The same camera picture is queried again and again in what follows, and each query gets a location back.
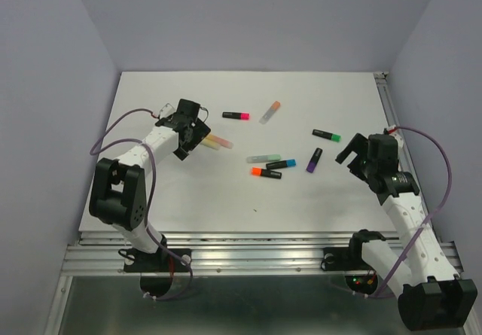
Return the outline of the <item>yellow translucent highlighter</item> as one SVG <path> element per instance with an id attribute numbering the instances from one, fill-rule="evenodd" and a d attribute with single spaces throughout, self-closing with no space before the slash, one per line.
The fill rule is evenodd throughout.
<path id="1" fill-rule="evenodd" d="M 216 151 L 221 147 L 219 143 L 214 142 L 208 138 L 203 139 L 200 144 Z"/>

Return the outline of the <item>aluminium right rail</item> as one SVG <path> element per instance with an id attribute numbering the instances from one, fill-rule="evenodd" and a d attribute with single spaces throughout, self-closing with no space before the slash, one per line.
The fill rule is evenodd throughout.
<path id="1" fill-rule="evenodd" d="M 381 72 L 375 73 L 374 80 L 388 124 L 386 130 L 395 129 L 400 126 L 400 123 L 389 93 L 386 75 Z M 400 188 L 401 192 L 395 197 L 388 193 L 381 207 L 389 216 L 398 236 L 408 237 L 416 232 L 417 226 L 421 224 L 423 217 L 428 214 L 428 210 L 407 144 L 404 141 L 404 134 L 400 129 L 397 129 L 392 136 L 395 136 L 398 140 L 399 161 L 398 172 L 394 176 L 390 176 L 389 180 L 395 179 L 395 189 Z"/>

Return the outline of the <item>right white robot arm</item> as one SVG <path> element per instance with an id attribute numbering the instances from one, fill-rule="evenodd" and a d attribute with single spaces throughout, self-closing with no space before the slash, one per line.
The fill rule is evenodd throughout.
<path id="1" fill-rule="evenodd" d="M 477 299 L 476 285 L 462 279 L 446 258 L 415 178 L 400 169 L 398 149 L 389 131 L 368 137 L 357 133 L 336 157 L 342 163 L 355 155 L 347 166 L 350 173 L 376 194 L 403 247 L 396 254 L 380 233 L 360 230 L 353 234 L 346 258 L 376 273 L 381 282 L 370 297 L 380 299 L 390 290 L 408 330 L 462 327 Z"/>

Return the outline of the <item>blue black highlighter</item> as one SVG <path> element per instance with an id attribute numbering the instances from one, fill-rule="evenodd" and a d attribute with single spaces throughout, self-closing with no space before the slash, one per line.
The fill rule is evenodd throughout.
<path id="1" fill-rule="evenodd" d="M 290 168 L 293 166 L 296 166 L 296 160 L 295 159 L 290 159 L 290 160 L 279 160 L 275 161 L 272 163 L 267 163 L 266 164 L 266 169 L 269 170 L 275 170 L 275 169 L 285 169 L 285 168 Z"/>

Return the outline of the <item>green black highlighter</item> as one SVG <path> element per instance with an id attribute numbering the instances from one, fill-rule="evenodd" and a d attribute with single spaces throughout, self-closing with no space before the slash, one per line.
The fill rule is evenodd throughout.
<path id="1" fill-rule="evenodd" d="M 312 135 L 322 139 L 327 139 L 332 142 L 340 142 L 341 140 L 341 136 L 333 134 L 331 132 L 322 131 L 320 129 L 314 129 L 312 131 Z"/>

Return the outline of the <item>mint cap translucent highlighter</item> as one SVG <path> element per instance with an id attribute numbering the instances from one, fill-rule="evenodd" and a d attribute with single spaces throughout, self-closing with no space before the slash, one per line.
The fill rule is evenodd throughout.
<path id="1" fill-rule="evenodd" d="M 264 155 L 250 156 L 246 158 L 247 163 L 269 163 L 269 162 L 276 162 L 280 160 L 281 160 L 281 156 L 279 154 L 264 154 Z"/>

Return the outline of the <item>aluminium rail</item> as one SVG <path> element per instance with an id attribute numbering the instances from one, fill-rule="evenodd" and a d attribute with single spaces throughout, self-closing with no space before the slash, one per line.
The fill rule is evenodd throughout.
<path id="1" fill-rule="evenodd" d="M 325 247 L 344 247 L 350 233 L 167 233 L 172 250 L 189 248 L 196 276 L 322 274 Z M 66 250 L 64 276 L 124 275 L 118 250 L 127 243 L 113 232 L 87 232 Z"/>
<path id="2" fill-rule="evenodd" d="M 386 130 L 395 129 L 400 126 L 400 123 L 389 93 L 386 75 L 381 72 L 375 73 L 374 80 L 388 124 Z M 392 136 L 395 136 L 398 140 L 399 161 L 398 172 L 394 176 L 390 176 L 389 180 L 395 179 L 395 189 L 400 188 L 401 192 L 395 197 L 388 193 L 381 207 L 389 216 L 398 236 L 408 237 L 416 232 L 417 226 L 421 224 L 423 217 L 428 214 L 428 210 L 407 144 L 404 141 L 404 134 L 400 129 L 397 129 Z"/>

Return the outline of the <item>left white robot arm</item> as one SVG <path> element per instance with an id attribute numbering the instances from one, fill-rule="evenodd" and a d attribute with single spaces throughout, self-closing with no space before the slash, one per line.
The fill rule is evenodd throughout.
<path id="1" fill-rule="evenodd" d="M 109 148 L 133 143 L 134 146 L 114 159 L 98 160 L 88 205 L 91 216 L 115 228 L 132 247 L 142 253 L 142 262 L 150 270 L 167 263 L 164 237 L 149 223 L 148 213 L 157 182 L 157 164 L 170 155 L 185 160 L 211 129 L 199 112 L 208 110 L 196 102 L 180 99 L 176 109 L 154 112 L 136 108 L 121 115 L 108 129 L 109 134 L 125 117 L 138 112 L 150 114 L 156 123 L 143 139 L 118 139 L 103 146 L 101 136 L 90 149 L 100 155 Z"/>

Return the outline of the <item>peach cap translucent highlighter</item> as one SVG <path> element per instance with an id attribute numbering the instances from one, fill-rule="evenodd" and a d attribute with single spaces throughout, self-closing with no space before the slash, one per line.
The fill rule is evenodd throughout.
<path id="1" fill-rule="evenodd" d="M 266 124 L 270 120 L 270 118 L 277 112 L 280 105 L 281 103 L 279 101 L 275 101 L 261 117 L 259 123 Z"/>

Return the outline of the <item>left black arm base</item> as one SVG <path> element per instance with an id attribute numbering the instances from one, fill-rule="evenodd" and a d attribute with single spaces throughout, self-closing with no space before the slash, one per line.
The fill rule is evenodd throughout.
<path id="1" fill-rule="evenodd" d="M 182 289 L 175 289 L 176 275 L 189 273 L 189 269 L 179 260 L 158 249 L 154 254 L 146 254 L 134 248 L 122 248 L 117 253 L 124 259 L 125 273 L 140 274 L 139 286 L 145 298 L 167 301 L 180 298 L 188 290 L 192 276 Z"/>

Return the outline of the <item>tan cap translucent highlighter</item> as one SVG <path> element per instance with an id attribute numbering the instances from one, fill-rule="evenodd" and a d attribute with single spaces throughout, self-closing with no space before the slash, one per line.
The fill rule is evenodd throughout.
<path id="1" fill-rule="evenodd" d="M 219 144 L 220 146 L 224 147 L 224 148 L 228 148 L 228 149 L 232 149 L 233 148 L 233 143 L 228 141 L 227 139 L 223 139 L 221 137 L 218 137 L 218 136 L 215 136 L 213 134 L 209 134 L 207 136 L 207 139 L 210 140 L 210 141 L 213 141 L 217 144 Z"/>

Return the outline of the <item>pink black highlighter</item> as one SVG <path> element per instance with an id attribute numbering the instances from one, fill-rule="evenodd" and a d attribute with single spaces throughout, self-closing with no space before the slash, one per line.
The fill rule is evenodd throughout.
<path id="1" fill-rule="evenodd" d="M 223 111 L 221 116 L 223 118 L 233 119 L 233 120 L 248 120 L 250 118 L 249 113 L 232 112 L 232 111 Z"/>

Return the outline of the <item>orange black highlighter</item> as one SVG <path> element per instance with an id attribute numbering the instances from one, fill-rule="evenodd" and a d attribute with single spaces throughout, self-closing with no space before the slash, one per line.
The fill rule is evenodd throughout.
<path id="1" fill-rule="evenodd" d="M 281 179 L 282 173 L 273 171 L 270 169 L 263 169 L 259 167 L 252 167 L 251 175 L 258 176 L 258 177 L 265 177 L 265 178 L 272 178 L 272 179 Z"/>

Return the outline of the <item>aluminium front rail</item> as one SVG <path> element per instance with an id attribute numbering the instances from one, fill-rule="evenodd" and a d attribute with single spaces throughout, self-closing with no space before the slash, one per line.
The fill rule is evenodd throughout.
<path id="1" fill-rule="evenodd" d="M 196 276 L 322 274 L 325 247 L 344 247 L 350 233 L 167 233 L 172 250 L 189 248 Z M 64 276 L 124 275 L 118 250 L 127 243 L 113 232 L 87 232 L 66 250 Z"/>

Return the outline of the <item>purple black highlighter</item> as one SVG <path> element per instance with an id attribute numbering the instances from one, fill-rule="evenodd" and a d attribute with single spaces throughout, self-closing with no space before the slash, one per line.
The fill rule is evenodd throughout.
<path id="1" fill-rule="evenodd" d="M 319 160 L 322 156 L 323 150 L 321 148 L 316 148 L 315 151 L 313 152 L 313 155 L 310 158 L 310 161 L 308 162 L 306 170 L 308 173 L 313 173 L 315 168 L 317 167 Z"/>

